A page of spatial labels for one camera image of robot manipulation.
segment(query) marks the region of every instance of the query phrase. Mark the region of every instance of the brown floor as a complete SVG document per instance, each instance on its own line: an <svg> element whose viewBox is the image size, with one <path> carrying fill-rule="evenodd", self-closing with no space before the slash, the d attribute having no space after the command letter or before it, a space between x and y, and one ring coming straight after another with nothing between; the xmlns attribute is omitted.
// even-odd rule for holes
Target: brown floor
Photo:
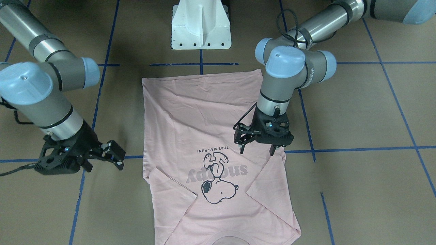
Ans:
<svg viewBox="0 0 436 245"><path fill-rule="evenodd" d="M170 49L177 0L31 2L72 52L102 65L100 97L99 86L66 96L130 159L123 171L93 161L84 179L32 170L0 177L0 244L154 244L141 78L262 68L254 49L279 36L280 1L231 2L232 48L202 52ZM302 22L329 2L283 0L283 8ZM330 80L295 92L288 109L295 140L286 170L303 233L296 245L436 244L435 26L436 17L419 26L359 20L312 48L332 52L338 66ZM33 61L18 42L9 53L12 41L0 26L0 61ZM176 63L191 65L151 65ZM3 107L0 125L0 172L39 156L39 129L17 125Z"/></svg>

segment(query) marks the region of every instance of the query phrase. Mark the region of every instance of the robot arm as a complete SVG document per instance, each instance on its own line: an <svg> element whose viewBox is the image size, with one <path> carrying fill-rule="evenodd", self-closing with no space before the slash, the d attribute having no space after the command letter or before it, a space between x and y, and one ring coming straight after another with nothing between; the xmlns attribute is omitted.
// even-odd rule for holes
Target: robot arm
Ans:
<svg viewBox="0 0 436 245"><path fill-rule="evenodd" d="M0 22L40 63L0 63L0 95L44 133L35 165L41 174L90 172L88 159L109 161L122 170L125 151L113 140L99 142L61 91L95 85L100 70L90 58L75 57L18 0L0 0Z"/></svg>
<svg viewBox="0 0 436 245"><path fill-rule="evenodd" d="M235 143L243 153L246 144L257 141L276 148L291 144L286 109L294 89L323 82L336 71L336 59L327 51L308 51L314 44L364 16L404 24L421 24L436 13L436 0L337 0L325 10L283 33L277 39L262 39L256 59L266 66L251 125L234 126Z"/></svg>

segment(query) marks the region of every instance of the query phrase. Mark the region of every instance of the snoopy graphic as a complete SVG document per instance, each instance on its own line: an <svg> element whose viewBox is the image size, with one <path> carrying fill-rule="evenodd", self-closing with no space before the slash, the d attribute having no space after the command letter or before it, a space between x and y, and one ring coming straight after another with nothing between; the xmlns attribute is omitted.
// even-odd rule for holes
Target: snoopy graphic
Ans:
<svg viewBox="0 0 436 245"><path fill-rule="evenodd" d="M214 179L206 180L201 184L201 192L209 203L217 204L223 199L230 199L235 196L239 186L228 181L222 180L224 164L228 163L228 157L221 152L207 153L203 159L203 166L210 170Z"/></svg>

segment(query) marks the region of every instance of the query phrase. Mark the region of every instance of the pink t-shirt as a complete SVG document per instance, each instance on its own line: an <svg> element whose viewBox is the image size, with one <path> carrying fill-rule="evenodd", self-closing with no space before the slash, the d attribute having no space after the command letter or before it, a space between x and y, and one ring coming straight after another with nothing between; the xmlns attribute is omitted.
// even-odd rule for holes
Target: pink t-shirt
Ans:
<svg viewBox="0 0 436 245"><path fill-rule="evenodd" d="M261 83L260 70L143 79L157 245L288 245L301 235L283 148L271 157L270 145L253 142L241 155L233 142Z"/></svg>

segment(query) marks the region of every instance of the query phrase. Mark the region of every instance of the blue tape line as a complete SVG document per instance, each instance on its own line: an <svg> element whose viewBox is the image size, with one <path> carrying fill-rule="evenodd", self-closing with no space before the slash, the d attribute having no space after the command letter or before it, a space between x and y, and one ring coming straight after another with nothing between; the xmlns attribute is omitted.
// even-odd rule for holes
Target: blue tape line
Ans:
<svg viewBox="0 0 436 245"><path fill-rule="evenodd" d="M108 64L110 48L112 46L112 38L113 38L113 33L115 31L116 18L118 16L118 8L119 8L119 0L117 0L117 2L116 2L115 15L113 17L113 23L112 23L112 29L111 29L110 37L109 37L108 49L106 51L106 59L105 59L104 67L103 67L102 79L101 79L100 88L99 88L99 95L97 96L97 103L95 105L95 111L94 111L94 119L92 120L92 127L91 127L92 130L95 129L95 123L97 121L97 115L99 112L100 96L102 95L102 87L103 87L103 83L104 83L105 76L106 76L106 68L107 68L106 65Z"/></svg>
<svg viewBox="0 0 436 245"><path fill-rule="evenodd" d="M436 61L384 61L383 64L436 64Z"/></svg>
<svg viewBox="0 0 436 245"><path fill-rule="evenodd" d="M121 64L98 64L98 66L121 66Z"/></svg>
<svg viewBox="0 0 436 245"><path fill-rule="evenodd" d="M307 120L306 109L304 108L304 101L303 101L303 95L301 94L301 89L298 90L298 94L300 95L301 108L303 109L304 121L306 121L306 130L307 130L307 136L309 137L310 150L312 151L313 162L315 162L317 160L317 157L315 156L315 150L313 149L313 141L312 141L312 136L310 135L309 121Z"/></svg>
<svg viewBox="0 0 436 245"><path fill-rule="evenodd" d="M150 66L172 66L172 65L239 65L239 63L153 63Z"/></svg>
<svg viewBox="0 0 436 245"><path fill-rule="evenodd" d="M436 146L418 146L418 149L436 149Z"/></svg>
<svg viewBox="0 0 436 245"><path fill-rule="evenodd" d="M203 63L203 65L239 65L239 63Z"/></svg>
<svg viewBox="0 0 436 245"><path fill-rule="evenodd" d="M283 11L282 0L279 0L279 3L280 3L280 10ZM286 25L286 20L285 20L285 13L282 13L282 18L283 18L283 25L285 27L285 31L288 32L288 26Z"/></svg>
<svg viewBox="0 0 436 245"><path fill-rule="evenodd" d="M200 63L153 63L150 66L200 65Z"/></svg>
<svg viewBox="0 0 436 245"><path fill-rule="evenodd" d="M342 62L336 62L338 65L349 65L349 64L436 64L436 61L342 61Z"/></svg>
<svg viewBox="0 0 436 245"><path fill-rule="evenodd" d="M99 88L99 95L97 96L97 103L96 103L95 111L94 111L94 119L92 121L92 130L95 129L95 122L97 120L97 114L98 114L98 110L99 110L100 95L102 94L102 87L103 87L104 78L105 78L105 75L106 75L106 68L107 68L107 64L108 64L108 60L109 60L109 53L110 53L110 48L111 48L111 45L112 45L113 33L114 33L114 30L115 30L116 17L118 15L119 1L120 0L117 0L117 2L116 2L115 15L113 17L112 29L111 29L111 33L110 33L110 37L109 37L108 48L107 48L107 51L106 51L106 59L105 59L104 67L103 67L102 80L101 80L100 88ZM79 198L78 198L77 204L76 204L76 212L74 214L73 225L72 225L72 228L71 228L69 245L73 244L74 232L75 232L75 229L76 229L77 217L78 217L79 208L80 208L80 202L82 200L82 192L83 192L84 183L85 183L85 170L83 170L83 172L82 172L82 180L80 182Z"/></svg>
<svg viewBox="0 0 436 245"><path fill-rule="evenodd" d="M282 0L279 0L279 3L280 3L280 10L283 11ZM288 32L288 26L286 25L285 13L282 13L282 18L283 18L283 25L285 27L285 31ZM306 109L304 108L303 95L301 94L300 89L298 90L298 94L300 95L301 109L303 110L304 120L306 121L307 137L309 138L310 150L312 152L313 162L315 162L317 160L317 157L315 155L315 151L313 150L313 142L312 142L312 136L310 135L309 121L307 120Z"/></svg>
<svg viewBox="0 0 436 245"><path fill-rule="evenodd" d="M27 162L37 162L39 159L5 159L0 160L0 163L27 163Z"/></svg>
<svg viewBox="0 0 436 245"><path fill-rule="evenodd" d="M76 210L74 212L73 226L71 227L70 240L68 242L68 245L73 244L74 233L76 231L77 217L79 216L80 202L82 201L82 193L83 193L84 184L85 184L85 170L82 171L82 180L80 180L79 198L77 199L77 203L76 203Z"/></svg>
<svg viewBox="0 0 436 245"><path fill-rule="evenodd" d="M31 4L31 3L32 3L32 0L29 0L29 1L27 2L27 8L30 7L30 4ZM10 54L12 53L12 49L14 48L14 45L15 45L15 42L16 42L16 41L17 41L16 38L14 38L14 39L12 40L12 43L11 43L11 45L10 45L9 51L7 52L6 59L4 60L4 62L7 62L7 61L9 60Z"/></svg>
<svg viewBox="0 0 436 245"><path fill-rule="evenodd" d="M315 152L352 152L352 151L378 151L378 150L413 150L414 146L374 147L374 148L347 148L347 149L319 149Z"/></svg>
<svg viewBox="0 0 436 245"><path fill-rule="evenodd" d="M125 156L124 159L137 159L137 158L144 158L143 155L136 155L136 156Z"/></svg>
<svg viewBox="0 0 436 245"><path fill-rule="evenodd" d="M436 189L435 189L435 186L434 186L434 184L433 184L433 182L432 182L432 179L430 178L430 174L429 174L429 172L428 172L428 170L427 170L427 167L426 167L426 165L425 165L425 163L424 163L424 160L423 160L422 157L421 157L421 153L419 152L418 148L416 148L415 150L416 150L416 154L418 154L418 158L419 158L419 161L421 162L421 166L422 166L422 168L424 169L424 173L426 173L427 179L429 180L430 187L431 187L431 189L432 189L432 191L433 191L433 195L436 197Z"/></svg>
<svg viewBox="0 0 436 245"><path fill-rule="evenodd" d="M326 202L325 202L325 199L324 199L324 192L321 192L321 199L323 200L324 214L326 215L326 220L327 220L328 232L330 234L331 245L334 245L333 231L331 229L330 217L328 215L327 205L326 205Z"/></svg>
<svg viewBox="0 0 436 245"><path fill-rule="evenodd" d="M380 64L380 62L377 61L351 61L351 62L336 62L338 65L351 65L351 64Z"/></svg>
<svg viewBox="0 0 436 245"><path fill-rule="evenodd" d="M16 42L16 41L17 41L16 38L14 38L14 39L12 40L12 43L11 43L11 45L10 45L9 51L7 52L6 59L4 59L4 62L7 62L7 61L9 60L10 54L12 53L12 49L14 48L14 45L15 45L15 42Z"/></svg>
<svg viewBox="0 0 436 245"><path fill-rule="evenodd" d="M292 154L292 153L311 153L312 150L285 150L286 154Z"/></svg>
<svg viewBox="0 0 436 245"><path fill-rule="evenodd" d="M200 49L200 75L203 75L203 50Z"/></svg>
<svg viewBox="0 0 436 245"><path fill-rule="evenodd" d="M380 57L378 49L375 46L375 42L374 42L374 39L372 38L371 32L369 31L368 25L366 24L365 19L362 19L362 20L363 20L363 24L365 25L366 31L368 32L369 38L371 39L372 45L374 46L374 49L375 49L375 52L376 52L376 54L378 56L378 60L380 61L381 67L383 68L383 72L385 73L386 79L388 80L389 87L391 89L392 95L394 96L395 102L397 103L397 106L398 106L398 109L399 109L399 111L401 113L401 117L403 118L404 124L406 125L407 132L409 133L409 136L410 136L410 139L412 140L413 146L416 149L416 153L418 154L419 161L421 162L422 168L424 169L424 172L425 172L425 174L427 176L427 180L430 183L430 187L432 188L433 195L436 197L436 189L435 189L435 187L433 185L433 182L432 182L432 180L430 178L430 175L429 175L429 173L427 171L426 165L424 164L424 161L422 160L421 154L419 153L419 149L418 149L418 147L416 145L415 139L413 138L412 131L410 130L409 124L407 123L407 120L406 120L404 112L403 112L403 110L401 108L400 102L398 101L397 95L395 94L394 87L392 86L392 83L391 83L391 79L388 76L388 73L386 71L385 65L382 62L382 58Z"/></svg>
<svg viewBox="0 0 436 245"><path fill-rule="evenodd" d="M418 149L436 149L436 146L418 146ZM379 150L413 150L414 146L377 147L377 148L349 148L349 149L318 149L315 152L353 152L353 151L379 151ZM311 153L312 150L285 150L285 153ZM143 155L125 156L129 158L143 158ZM3 159L0 163L36 162L38 159Z"/></svg>

